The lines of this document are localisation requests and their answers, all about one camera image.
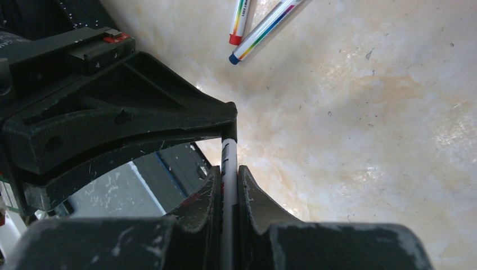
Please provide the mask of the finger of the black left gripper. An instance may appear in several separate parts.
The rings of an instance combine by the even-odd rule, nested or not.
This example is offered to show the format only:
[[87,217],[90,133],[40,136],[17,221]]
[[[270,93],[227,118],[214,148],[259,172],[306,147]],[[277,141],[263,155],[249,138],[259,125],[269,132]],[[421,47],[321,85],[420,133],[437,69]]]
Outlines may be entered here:
[[2,135],[15,167],[60,174],[126,143],[213,129],[236,117],[233,104],[137,52],[7,118]]
[[73,153],[61,146],[46,153],[39,172],[29,172],[22,184],[29,210],[51,210],[99,176],[141,156],[181,143],[221,136],[220,128],[176,129],[142,133]]

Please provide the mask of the black marker without cap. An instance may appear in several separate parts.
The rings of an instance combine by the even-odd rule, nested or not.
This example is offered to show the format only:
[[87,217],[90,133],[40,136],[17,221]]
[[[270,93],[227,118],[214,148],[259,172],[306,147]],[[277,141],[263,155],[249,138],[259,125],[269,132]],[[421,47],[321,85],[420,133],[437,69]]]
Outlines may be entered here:
[[222,232],[220,235],[220,268],[236,266],[237,143],[226,138],[222,142],[221,163]]

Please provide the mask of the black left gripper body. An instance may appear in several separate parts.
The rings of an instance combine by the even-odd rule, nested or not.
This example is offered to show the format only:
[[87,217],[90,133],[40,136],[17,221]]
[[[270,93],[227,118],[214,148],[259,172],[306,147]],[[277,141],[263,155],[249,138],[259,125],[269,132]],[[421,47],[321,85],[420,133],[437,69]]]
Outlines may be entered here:
[[27,40],[1,29],[1,119],[75,76],[93,75],[133,54],[136,40],[110,27]]

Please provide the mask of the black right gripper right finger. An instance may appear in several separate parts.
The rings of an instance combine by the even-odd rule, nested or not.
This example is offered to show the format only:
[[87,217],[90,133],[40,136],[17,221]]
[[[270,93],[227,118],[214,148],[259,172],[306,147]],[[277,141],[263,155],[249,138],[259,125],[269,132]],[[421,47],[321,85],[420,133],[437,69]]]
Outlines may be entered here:
[[432,269],[420,239],[389,223],[303,222],[238,169],[241,269]]

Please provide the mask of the black marker cap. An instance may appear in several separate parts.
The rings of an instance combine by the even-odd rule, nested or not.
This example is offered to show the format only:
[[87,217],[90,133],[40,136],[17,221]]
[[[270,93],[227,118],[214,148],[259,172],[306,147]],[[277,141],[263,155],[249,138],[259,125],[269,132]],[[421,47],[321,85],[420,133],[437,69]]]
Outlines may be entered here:
[[237,143],[237,122],[229,123],[223,127],[221,139],[222,142],[231,139]]

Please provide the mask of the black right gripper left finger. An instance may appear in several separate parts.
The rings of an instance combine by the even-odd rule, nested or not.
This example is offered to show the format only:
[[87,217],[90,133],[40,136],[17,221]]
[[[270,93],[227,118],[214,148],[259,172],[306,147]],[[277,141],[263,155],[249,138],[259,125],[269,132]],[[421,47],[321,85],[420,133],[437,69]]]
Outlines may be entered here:
[[4,269],[219,269],[221,171],[162,217],[35,222]]

